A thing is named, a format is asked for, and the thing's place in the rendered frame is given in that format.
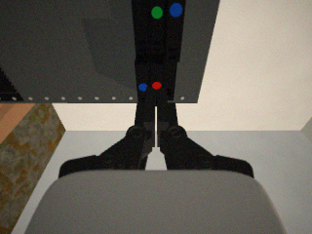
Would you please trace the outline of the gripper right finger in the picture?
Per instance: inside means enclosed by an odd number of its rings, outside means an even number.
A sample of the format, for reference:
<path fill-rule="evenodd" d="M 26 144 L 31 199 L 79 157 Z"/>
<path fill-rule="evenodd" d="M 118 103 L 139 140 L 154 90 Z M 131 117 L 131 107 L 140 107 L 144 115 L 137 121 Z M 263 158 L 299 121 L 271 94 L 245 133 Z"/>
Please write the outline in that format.
<path fill-rule="evenodd" d="M 167 100 L 167 87 L 157 89 L 157 147 L 165 155 L 167 170 L 226 170 L 254 178 L 247 161 L 214 156 L 187 136 L 178 125 L 176 103 Z"/>

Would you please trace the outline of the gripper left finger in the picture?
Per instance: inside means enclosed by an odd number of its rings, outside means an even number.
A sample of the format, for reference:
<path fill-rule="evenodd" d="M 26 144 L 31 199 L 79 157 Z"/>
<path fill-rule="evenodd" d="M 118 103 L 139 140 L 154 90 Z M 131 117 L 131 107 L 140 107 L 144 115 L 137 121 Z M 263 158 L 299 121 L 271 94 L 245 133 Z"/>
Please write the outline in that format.
<path fill-rule="evenodd" d="M 145 102 L 136 104 L 135 124 L 128 128 L 125 137 L 98 156 L 65 161 L 58 178 L 86 170 L 145 170 L 152 147 L 155 147 L 155 89 L 146 87 Z"/>

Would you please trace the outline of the dark grey server rack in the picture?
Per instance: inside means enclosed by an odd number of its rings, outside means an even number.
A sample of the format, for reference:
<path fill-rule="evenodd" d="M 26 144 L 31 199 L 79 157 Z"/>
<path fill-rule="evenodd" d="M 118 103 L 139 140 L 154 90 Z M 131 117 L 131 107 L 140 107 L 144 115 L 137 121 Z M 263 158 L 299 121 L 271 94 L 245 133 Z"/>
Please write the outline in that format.
<path fill-rule="evenodd" d="M 197 103 L 219 2 L 0 0 L 0 103 Z"/>

